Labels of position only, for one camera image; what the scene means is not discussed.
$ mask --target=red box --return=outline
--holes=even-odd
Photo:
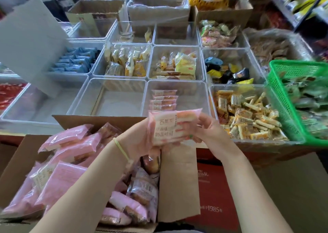
[[[237,230],[238,216],[222,166],[197,163],[200,215],[188,223]]]

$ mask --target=bracelet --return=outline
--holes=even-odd
[[[128,155],[125,153],[125,151],[123,150],[123,148],[121,147],[120,143],[116,140],[116,137],[113,138],[113,141],[115,142],[116,146],[121,150],[122,154],[126,157],[126,159],[129,161],[129,157]]]

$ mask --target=forearm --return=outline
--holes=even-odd
[[[111,141],[31,232],[94,232],[126,164],[126,157]]]
[[[293,232],[241,151],[223,167],[243,233]]]

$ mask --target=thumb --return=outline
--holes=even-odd
[[[202,139],[205,137],[205,129],[198,126],[195,122],[184,123],[183,129],[191,135],[197,136],[198,138]]]

